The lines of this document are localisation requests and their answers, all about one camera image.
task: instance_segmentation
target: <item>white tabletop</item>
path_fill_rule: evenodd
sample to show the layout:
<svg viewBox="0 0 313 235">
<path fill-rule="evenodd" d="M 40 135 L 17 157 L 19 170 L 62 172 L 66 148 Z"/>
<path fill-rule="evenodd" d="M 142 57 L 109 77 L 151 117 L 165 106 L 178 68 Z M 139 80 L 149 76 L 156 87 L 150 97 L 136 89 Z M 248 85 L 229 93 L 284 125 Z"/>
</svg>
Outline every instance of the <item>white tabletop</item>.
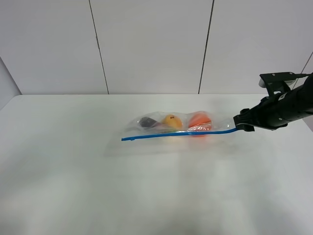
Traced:
<svg viewBox="0 0 313 235">
<path fill-rule="evenodd" d="M 154 111 L 232 117 L 264 95 L 23 95 L 0 111 L 2 235 L 313 234 L 313 133 L 120 141 Z"/>
</svg>

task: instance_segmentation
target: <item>black object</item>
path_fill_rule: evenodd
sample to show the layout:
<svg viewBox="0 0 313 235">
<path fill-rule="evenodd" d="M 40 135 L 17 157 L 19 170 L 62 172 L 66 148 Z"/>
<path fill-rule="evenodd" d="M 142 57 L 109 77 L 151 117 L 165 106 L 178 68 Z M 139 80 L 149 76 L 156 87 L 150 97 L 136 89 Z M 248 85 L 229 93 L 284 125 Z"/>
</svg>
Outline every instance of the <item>black object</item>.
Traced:
<svg viewBox="0 0 313 235">
<path fill-rule="evenodd" d="M 156 120 L 149 118 L 149 117 L 143 117 L 142 119 L 139 120 L 139 125 L 144 127 L 144 128 L 151 128 L 155 127 L 157 125 L 161 125 L 161 123 L 157 122 Z"/>
<path fill-rule="evenodd" d="M 294 90 L 290 90 L 286 84 L 286 81 L 306 76 L 305 83 Z M 234 117 L 237 129 L 254 131 L 256 126 L 276 130 L 291 121 L 313 115 L 313 73 L 280 72 L 261 74 L 260 77 L 260 83 L 265 85 L 269 96 L 251 109 L 242 109 Z"/>
</svg>

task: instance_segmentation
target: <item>blue zipper seal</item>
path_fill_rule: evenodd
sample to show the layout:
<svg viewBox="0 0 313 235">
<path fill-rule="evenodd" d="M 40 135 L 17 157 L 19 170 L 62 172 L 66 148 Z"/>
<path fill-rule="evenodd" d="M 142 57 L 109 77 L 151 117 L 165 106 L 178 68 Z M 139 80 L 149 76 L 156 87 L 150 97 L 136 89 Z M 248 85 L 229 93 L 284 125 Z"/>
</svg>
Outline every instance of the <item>blue zipper seal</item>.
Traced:
<svg viewBox="0 0 313 235">
<path fill-rule="evenodd" d="M 219 134 L 228 134 L 228 133 L 232 133 L 232 132 L 235 132 L 235 131 L 238 131 L 238 129 L 237 128 L 233 128 L 233 129 L 225 130 L 225 131 L 173 132 L 173 133 L 152 134 L 152 135 L 145 135 L 145 136 L 126 137 L 126 138 L 122 138 L 122 141 L 134 141 L 134 140 L 137 140 L 137 139 L 147 139 L 147 138 L 156 138 L 156 137 L 164 137 L 164 136 L 219 135 Z"/>
</svg>

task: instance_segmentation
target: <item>clear plastic bag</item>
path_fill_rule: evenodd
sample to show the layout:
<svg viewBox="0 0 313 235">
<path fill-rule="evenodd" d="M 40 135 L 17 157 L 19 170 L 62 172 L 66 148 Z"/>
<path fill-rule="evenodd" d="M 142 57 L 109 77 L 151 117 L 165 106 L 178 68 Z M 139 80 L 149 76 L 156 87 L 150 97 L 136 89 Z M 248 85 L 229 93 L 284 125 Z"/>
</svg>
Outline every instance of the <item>clear plastic bag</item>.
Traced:
<svg viewBox="0 0 313 235">
<path fill-rule="evenodd" d="M 165 136 L 227 134 L 237 131 L 232 119 L 216 118 L 205 111 L 190 114 L 154 112 L 126 127 L 122 141 Z"/>
</svg>

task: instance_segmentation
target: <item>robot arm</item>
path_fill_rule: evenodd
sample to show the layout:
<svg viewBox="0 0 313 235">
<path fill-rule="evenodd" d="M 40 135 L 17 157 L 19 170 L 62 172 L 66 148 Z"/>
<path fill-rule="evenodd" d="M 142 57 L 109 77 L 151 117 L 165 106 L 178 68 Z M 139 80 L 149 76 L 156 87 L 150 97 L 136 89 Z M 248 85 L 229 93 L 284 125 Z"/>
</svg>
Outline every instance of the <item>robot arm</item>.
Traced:
<svg viewBox="0 0 313 235">
<path fill-rule="evenodd" d="M 305 83 L 290 90 L 287 83 L 306 77 Z M 254 131 L 254 127 L 276 130 L 313 115 L 313 73 L 292 72 L 267 73 L 260 75 L 259 85 L 266 87 L 268 96 L 251 109 L 243 109 L 234 117 L 238 130 Z"/>
</svg>

